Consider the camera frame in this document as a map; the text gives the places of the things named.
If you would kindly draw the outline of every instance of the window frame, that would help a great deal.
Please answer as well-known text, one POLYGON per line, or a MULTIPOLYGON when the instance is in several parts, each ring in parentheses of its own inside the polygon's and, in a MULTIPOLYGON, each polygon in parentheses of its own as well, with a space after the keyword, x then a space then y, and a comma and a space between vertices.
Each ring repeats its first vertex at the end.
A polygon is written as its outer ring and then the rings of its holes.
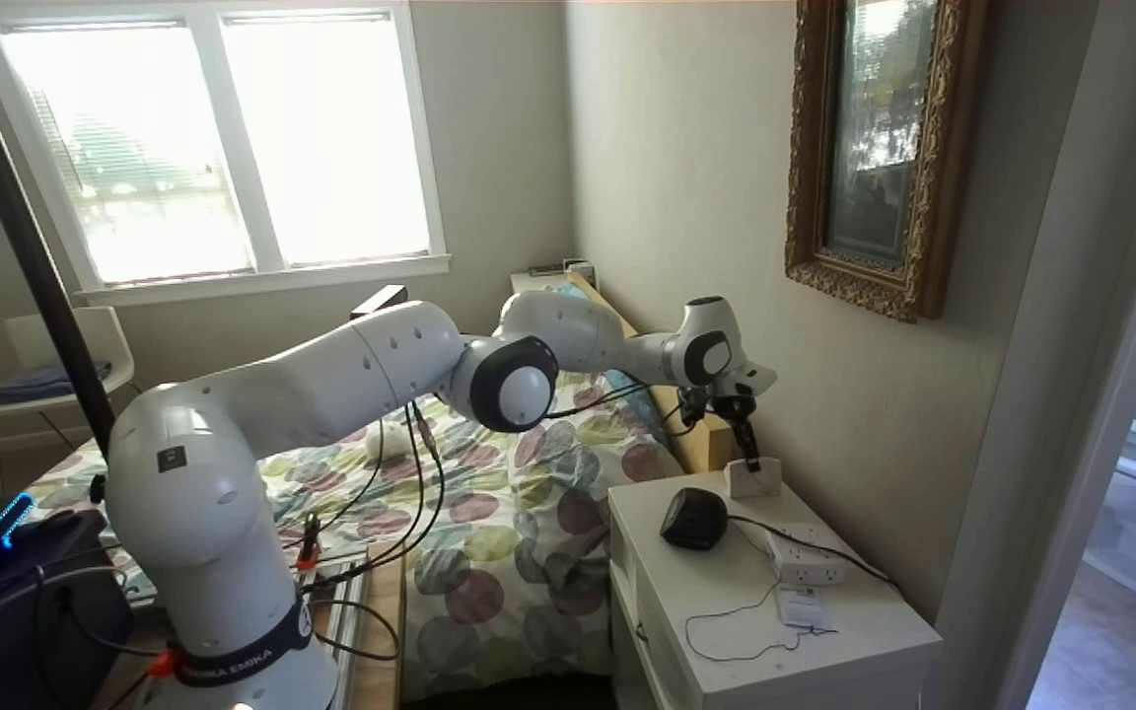
POLYGON ((232 197, 240 202, 240 222, 254 254, 249 272, 216 272, 216 275, 178 275, 160 283, 103 283, 96 275, 96 262, 89 254, 89 235, 81 212, 65 191, 65 175, 53 156, 49 133, 36 123, 23 81, 15 77, 7 52, 0 42, 0 123, 3 133, 15 138, 20 162, 29 171, 29 185, 45 202, 45 215, 53 222, 49 244, 65 254, 70 293, 83 305, 160 305, 160 298, 202 298, 202 296, 240 296, 240 293, 277 293, 277 289, 312 289, 312 283, 355 283, 355 281, 395 281, 395 275, 429 275, 449 272, 444 210, 437 210, 437 176, 434 176, 434 150, 428 129, 428 104, 417 77, 417 52, 415 52, 415 24, 409 0, 138 0, 138 5, 108 5, 108 0, 0 0, 0 27, 3 24, 57 24, 57 21, 183 21, 195 35, 202 77, 208 89, 215 126, 224 150, 224 171, 232 180, 232 197), (262 185, 262 171, 254 156, 245 108, 237 104, 237 77, 229 54, 223 49, 223 16, 240 13, 387 13, 400 30, 404 77, 407 77, 407 108, 409 108, 409 133, 415 133, 415 162, 428 210, 428 247, 407 258, 376 258, 350 265, 283 265, 270 193, 262 185))

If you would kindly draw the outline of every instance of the floral bedspread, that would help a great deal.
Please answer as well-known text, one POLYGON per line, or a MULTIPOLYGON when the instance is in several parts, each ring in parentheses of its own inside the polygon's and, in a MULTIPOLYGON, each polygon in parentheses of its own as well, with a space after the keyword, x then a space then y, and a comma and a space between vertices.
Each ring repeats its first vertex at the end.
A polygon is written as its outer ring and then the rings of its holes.
MULTIPOLYGON (((298 555, 308 517, 324 519, 324 572, 365 561, 376 540, 417 540, 407 551, 407 698, 607 674, 605 493, 684 472, 647 390, 622 376, 562 376, 557 411, 580 411, 526 432, 483 428, 437 398, 417 405, 444 472, 429 452, 400 459, 404 414, 262 461, 283 555, 298 555)), ((96 444, 60 461, 32 486, 41 513, 81 506, 96 469, 96 444)), ((127 551, 114 561, 131 594, 152 590, 127 551)))

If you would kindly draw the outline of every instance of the wooden mirror frame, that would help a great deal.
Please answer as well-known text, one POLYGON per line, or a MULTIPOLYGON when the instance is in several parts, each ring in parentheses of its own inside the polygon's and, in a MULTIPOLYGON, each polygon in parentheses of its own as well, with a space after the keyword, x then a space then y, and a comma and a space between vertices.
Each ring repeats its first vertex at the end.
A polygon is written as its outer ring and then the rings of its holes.
POLYGON ((816 293, 891 321, 937 321, 947 289, 956 197, 966 154, 969 72, 981 42, 981 0, 937 0, 930 76, 914 138, 914 185, 896 265, 827 247, 834 142, 839 93, 845 9, 796 5, 796 87, 784 272, 816 293))

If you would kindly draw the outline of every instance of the window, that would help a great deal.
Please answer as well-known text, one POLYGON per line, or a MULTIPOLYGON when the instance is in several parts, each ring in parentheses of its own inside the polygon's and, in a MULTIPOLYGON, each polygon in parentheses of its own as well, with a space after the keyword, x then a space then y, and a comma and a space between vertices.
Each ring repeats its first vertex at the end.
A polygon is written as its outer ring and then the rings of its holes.
POLYGON ((0 108, 81 293, 445 265, 407 0, 3 0, 0 108))

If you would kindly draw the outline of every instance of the white nightstand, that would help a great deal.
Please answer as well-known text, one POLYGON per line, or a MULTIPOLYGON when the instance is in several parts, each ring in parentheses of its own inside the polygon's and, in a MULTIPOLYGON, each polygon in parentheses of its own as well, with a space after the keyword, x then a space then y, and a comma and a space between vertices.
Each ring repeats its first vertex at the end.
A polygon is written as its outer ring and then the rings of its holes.
MULTIPOLYGON (((722 493, 718 472, 607 488, 611 648, 622 710, 922 706, 922 669, 938 634, 891 585, 855 572, 848 585, 812 590, 834 634, 796 634, 777 624, 777 599, 760 599, 777 577, 760 531, 731 523, 712 551, 684 551, 659 535, 684 486, 722 493)), ((731 513, 827 535, 795 488, 731 499, 731 513)))

